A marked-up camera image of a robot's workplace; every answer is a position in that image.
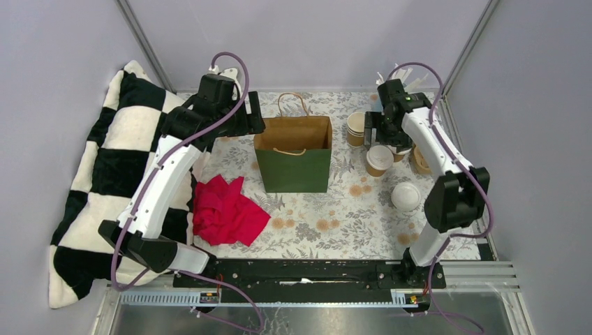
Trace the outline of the green paper bag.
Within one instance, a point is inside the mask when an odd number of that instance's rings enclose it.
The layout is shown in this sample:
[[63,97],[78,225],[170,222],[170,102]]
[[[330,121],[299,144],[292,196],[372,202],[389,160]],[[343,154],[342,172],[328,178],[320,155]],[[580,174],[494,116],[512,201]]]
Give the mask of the green paper bag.
[[264,118],[265,130],[254,136],[253,145],[267,193],[325,193],[332,158],[332,122],[312,115],[304,99],[304,115]]

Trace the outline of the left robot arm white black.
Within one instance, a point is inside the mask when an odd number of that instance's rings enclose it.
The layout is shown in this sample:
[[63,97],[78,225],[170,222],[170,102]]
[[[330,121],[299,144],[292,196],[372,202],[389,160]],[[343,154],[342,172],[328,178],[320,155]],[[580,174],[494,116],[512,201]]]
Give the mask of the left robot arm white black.
[[118,247],[122,256],[162,273],[190,272],[201,287],[216,280],[216,267],[208,253],[162,235],[164,219],[185,174],[218,137],[261,134],[257,91],[236,96],[234,79],[217,74],[202,76],[198,92],[175,107],[161,128],[156,155],[131,203],[117,219],[104,220],[98,233]]

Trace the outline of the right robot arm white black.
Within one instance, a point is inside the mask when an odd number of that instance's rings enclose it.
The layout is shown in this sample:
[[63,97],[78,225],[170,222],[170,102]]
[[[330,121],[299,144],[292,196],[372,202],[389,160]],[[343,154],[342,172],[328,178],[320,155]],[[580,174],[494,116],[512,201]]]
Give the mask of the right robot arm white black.
[[424,202],[427,224],[419,239],[404,253],[400,277],[416,288],[428,278],[427,267],[439,256],[452,237],[482,218],[489,208],[486,199],[490,175],[474,167],[445,134],[435,115],[435,103],[422,93],[406,92],[399,79],[377,87],[380,112],[364,116],[364,146],[380,144],[388,149],[420,150],[434,179]]

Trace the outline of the white plastic cup lid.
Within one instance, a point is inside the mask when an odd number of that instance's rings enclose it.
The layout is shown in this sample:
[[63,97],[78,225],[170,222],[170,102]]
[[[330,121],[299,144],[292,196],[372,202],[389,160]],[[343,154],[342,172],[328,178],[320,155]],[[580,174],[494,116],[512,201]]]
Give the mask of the white plastic cup lid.
[[410,152],[412,150],[412,147],[394,147],[394,146],[388,146],[387,147],[394,156],[404,156],[406,155],[408,152]]

